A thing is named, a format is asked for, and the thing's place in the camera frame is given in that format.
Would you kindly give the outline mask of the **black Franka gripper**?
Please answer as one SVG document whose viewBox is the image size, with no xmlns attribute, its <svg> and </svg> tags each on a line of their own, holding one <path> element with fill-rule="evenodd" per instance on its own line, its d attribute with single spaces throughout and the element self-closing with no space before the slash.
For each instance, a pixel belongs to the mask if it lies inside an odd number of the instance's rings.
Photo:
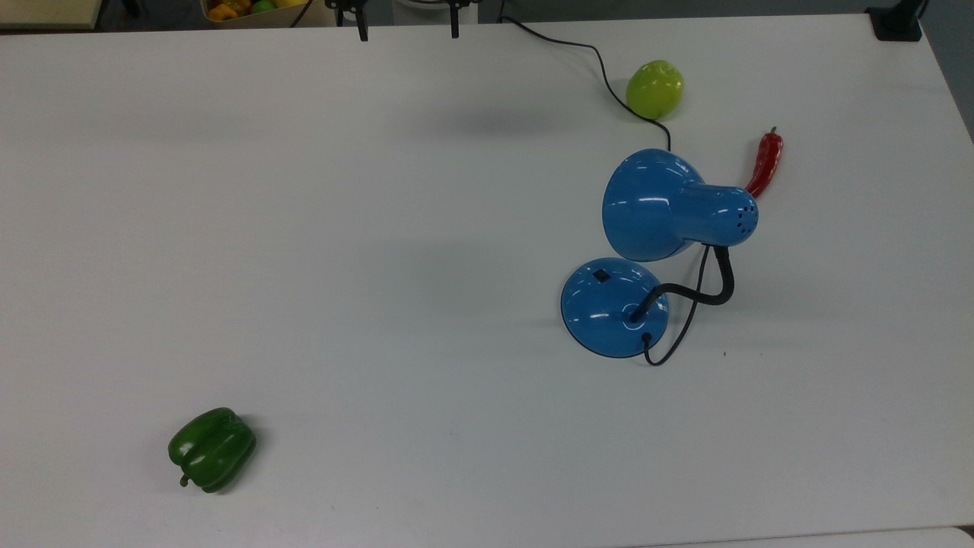
<svg viewBox="0 0 974 548">
<path fill-rule="evenodd" d="M 404 5 L 415 5 L 423 7 L 445 5 L 449 7 L 450 35 L 452 39 L 458 39 L 460 35 L 460 10 L 470 4 L 478 4 L 481 1 L 399 1 Z M 361 42 L 369 41 L 368 14 L 365 13 L 365 6 L 368 1 L 326 1 L 326 6 L 330 9 L 345 9 L 345 17 L 349 21 L 355 22 Z"/>
</svg>

